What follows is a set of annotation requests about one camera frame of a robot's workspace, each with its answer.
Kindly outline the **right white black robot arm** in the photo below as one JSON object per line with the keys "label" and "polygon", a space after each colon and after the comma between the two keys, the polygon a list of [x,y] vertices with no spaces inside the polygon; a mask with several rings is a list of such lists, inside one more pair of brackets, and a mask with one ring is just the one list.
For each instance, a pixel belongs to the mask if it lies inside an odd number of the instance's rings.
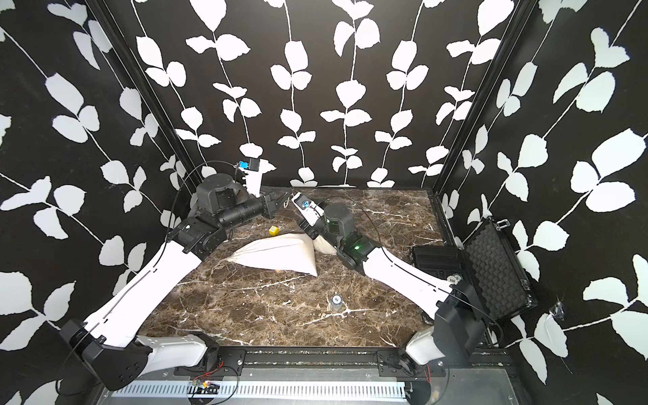
{"label": "right white black robot arm", "polygon": [[346,268],[393,288],[434,318],[433,326],[406,343],[406,358],[420,366],[438,359],[467,364],[489,319],[469,282],[463,279],[453,285],[400,260],[357,230],[354,215],[345,204],[322,207],[302,194],[292,202],[303,217],[300,227],[313,240],[322,237]]}

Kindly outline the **cream cloth drawstring soil bag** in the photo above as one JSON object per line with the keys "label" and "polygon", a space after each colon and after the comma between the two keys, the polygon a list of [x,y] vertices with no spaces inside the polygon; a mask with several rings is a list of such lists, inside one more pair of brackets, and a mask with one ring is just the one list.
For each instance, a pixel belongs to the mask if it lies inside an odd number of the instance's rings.
{"label": "cream cloth drawstring soil bag", "polygon": [[226,261],[249,268],[317,276],[315,248],[306,234],[286,234],[253,241],[228,256]]}

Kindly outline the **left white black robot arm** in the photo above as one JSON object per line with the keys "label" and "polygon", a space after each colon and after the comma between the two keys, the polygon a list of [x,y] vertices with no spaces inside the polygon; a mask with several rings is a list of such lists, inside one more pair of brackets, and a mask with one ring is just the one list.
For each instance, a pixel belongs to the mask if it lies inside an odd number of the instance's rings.
{"label": "left white black robot arm", "polygon": [[170,226],[155,257],[101,309],[70,320],[61,336],[80,362],[110,391],[141,375],[170,368],[205,373],[216,368],[219,345],[199,332],[184,337],[145,337],[139,329],[185,276],[228,238],[232,229],[259,216],[271,219],[287,206],[289,192],[261,186],[260,174],[244,183],[210,175],[197,187],[189,215]]}

